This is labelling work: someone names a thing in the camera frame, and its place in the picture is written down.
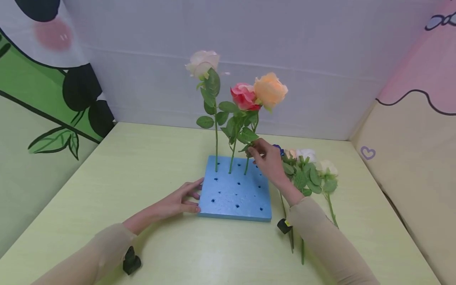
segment purple heart outline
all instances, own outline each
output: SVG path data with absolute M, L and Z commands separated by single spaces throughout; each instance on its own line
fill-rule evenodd
M 375 157 L 375 150 L 370 149 L 367 146 L 362 146 L 360 151 L 366 160 L 370 160 Z

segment right hand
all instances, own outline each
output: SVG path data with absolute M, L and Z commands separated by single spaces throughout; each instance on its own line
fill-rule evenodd
M 253 144 L 253 147 L 248 148 L 248 152 L 254 157 L 254 163 L 269 181 L 276 187 L 284 182 L 289 182 L 282 166 L 280 149 L 264 139 L 257 139 Z

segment white rose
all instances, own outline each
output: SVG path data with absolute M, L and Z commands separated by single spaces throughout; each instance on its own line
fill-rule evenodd
M 196 78 L 208 78 L 207 71 L 213 68 L 217 71 L 218 61 L 220 60 L 220 55 L 216 54 L 215 51 L 199 51 L 192 55 L 190 58 L 190 63 L 185 66 L 185 68 L 190 71 L 190 76 Z
M 300 155 L 302 155 L 304 160 L 306 160 L 306 158 L 309 157 L 309 162 L 316 162 L 316 155 L 315 155 L 314 150 L 311 150 L 311 149 L 296 150 L 297 159 L 299 159 Z
M 337 171 L 337 168 L 334 166 L 334 163 L 330 162 L 329 160 L 320 161 L 317 164 L 316 169 L 318 171 L 321 171 L 323 174 L 327 174 L 328 172 L 335 176 L 337 176 L 339 174 L 339 172 Z

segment orange rose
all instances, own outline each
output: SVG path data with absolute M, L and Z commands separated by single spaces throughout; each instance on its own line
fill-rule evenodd
M 288 92 L 288 88 L 279 81 L 275 73 L 270 72 L 260 79 L 255 78 L 254 91 L 264 107 L 271 110 L 282 102 Z

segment beige sleeve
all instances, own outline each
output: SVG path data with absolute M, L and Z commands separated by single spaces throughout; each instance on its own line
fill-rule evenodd
M 123 224 L 109 226 L 32 285 L 91 285 L 117 267 L 136 235 Z
M 380 284 L 358 251 L 312 198 L 306 197 L 292 206 L 287 219 L 337 284 Z

